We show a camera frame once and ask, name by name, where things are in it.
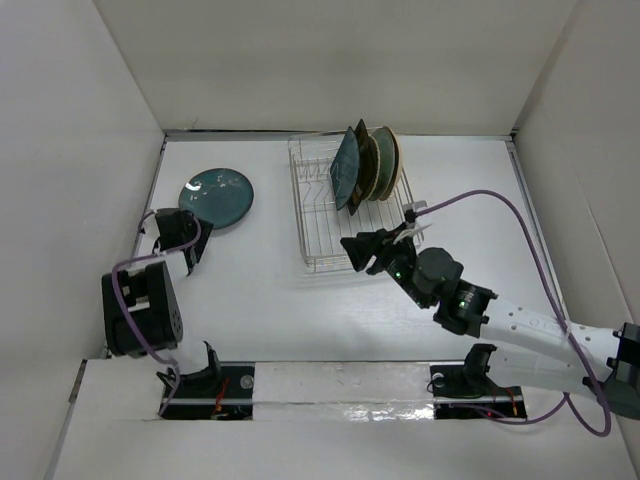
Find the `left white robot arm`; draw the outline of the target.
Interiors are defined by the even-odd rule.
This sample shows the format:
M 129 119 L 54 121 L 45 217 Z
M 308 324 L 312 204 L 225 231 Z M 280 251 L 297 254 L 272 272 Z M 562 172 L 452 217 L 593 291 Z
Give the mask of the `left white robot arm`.
M 178 347 L 184 326 L 173 282 L 193 273 L 212 231 L 212 223 L 180 208 L 143 215 L 138 232 L 153 240 L 151 251 L 101 278 L 106 343 L 114 356 L 157 356 Z

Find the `dark teal oval plate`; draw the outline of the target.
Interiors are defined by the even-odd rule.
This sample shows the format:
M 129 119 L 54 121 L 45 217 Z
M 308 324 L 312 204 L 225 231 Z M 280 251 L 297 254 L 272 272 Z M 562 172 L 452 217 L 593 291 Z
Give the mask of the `dark teal oval plate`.
M 351 198 L 358 182 L 359 172 L 359 143 L 353 128 L 349 127 L 329 170 L 337 211 L 342 210 Z

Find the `dark teal round plate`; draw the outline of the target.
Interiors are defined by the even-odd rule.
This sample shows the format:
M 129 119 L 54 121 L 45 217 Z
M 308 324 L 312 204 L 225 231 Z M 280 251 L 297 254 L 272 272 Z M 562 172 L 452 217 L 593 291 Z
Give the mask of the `dark teal round plate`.
M 244 174 L 230 168 L 214 168 L 185 183 L 178 206 L 211 224 L 214 230 L 221 230 L 241 221 L 253 201 L 254 188 Z

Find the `woven bamboo round plate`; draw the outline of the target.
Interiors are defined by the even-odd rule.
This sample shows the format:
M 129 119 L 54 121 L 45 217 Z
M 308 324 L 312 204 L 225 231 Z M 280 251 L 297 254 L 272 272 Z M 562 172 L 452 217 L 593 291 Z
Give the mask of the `woven bamboo round plate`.
M 367 200 L 375 201 L 378 199 L 381 194 L 382 188 L 382 180 L 383 180 L 383 170 L 384 170 L 384 153 L 383 153 L 383 138 L 382 138 L 382 129 L 376 129 L 372 134 L 371 138 L 374 140 L 376 146 L 376 175 L 375 181 L 372 184 L 371 193 L 369 194 Z

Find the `light green flower plate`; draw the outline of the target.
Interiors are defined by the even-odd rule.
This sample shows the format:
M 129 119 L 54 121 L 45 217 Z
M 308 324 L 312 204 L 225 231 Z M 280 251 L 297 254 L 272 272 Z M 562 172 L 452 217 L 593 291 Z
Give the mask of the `light green flower plate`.
M 391 177 L 393 175 L 393 170 L 395 166 L 395 155 L 394 155 L 394 146 L 393 141 L 391 139 L 391 135 L 389 132 L 389 127 L 383 126 L 382 129 L 382 138 L 383 138 L 383 153 L 384 153 L 384 170 L 383 170 L 383 180 L 382 180 L 382 188 L 381 194 L 379 195 L 376 201 L 384 201 L 387 197 L 387 188 L 390 183 Z

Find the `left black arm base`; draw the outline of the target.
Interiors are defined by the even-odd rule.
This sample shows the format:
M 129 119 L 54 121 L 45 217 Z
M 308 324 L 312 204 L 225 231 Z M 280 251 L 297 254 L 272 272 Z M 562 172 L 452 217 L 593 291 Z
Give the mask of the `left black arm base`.
M 223 362 L 217 377 L 205 368 L 188 374 L 169 398 L 175 373 L 157 372 L 163 383 L 161 403 L 169 400 L 161 417 L 166 420 L 251 420 L 253 417 L 254 363 Z

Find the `black square amber plate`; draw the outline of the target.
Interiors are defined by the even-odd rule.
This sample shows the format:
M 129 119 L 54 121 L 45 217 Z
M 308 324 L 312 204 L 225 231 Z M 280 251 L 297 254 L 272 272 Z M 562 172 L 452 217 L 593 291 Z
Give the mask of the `black square amber plate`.
M 376 175 L 376 146 L 363 119 L 356 125 L 355 135 L 358 143 L 359 173 L 356 186 L 347 203 L 351 216 L 354 216 L 361 203 L 367 200 Z

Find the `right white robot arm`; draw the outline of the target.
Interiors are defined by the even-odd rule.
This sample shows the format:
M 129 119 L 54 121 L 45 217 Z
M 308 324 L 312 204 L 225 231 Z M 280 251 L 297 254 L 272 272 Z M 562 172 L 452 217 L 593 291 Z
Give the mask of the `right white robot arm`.
M 562 328 L 464 280 L 462 264 L 445 249 L 418 251 L 397 230 L 361 232 L 340 243 L 355 271 L 387 273 L 419 308 L 434 308 L 442 328 L 476 338 L 461 371 L 470 391 L 531 386 L 606 402 L 613 414 L 638 419 L 638 325 Z

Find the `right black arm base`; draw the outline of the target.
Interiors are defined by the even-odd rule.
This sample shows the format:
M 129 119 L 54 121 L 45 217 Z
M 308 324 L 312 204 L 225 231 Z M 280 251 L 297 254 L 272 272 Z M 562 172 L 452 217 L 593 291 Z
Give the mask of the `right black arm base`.
M 462 364 L 432 364 L 430 373 L 427 391 L 433 395 L 436 420 L 527 418 L 520 387 L 474 386 L 464 377 Z

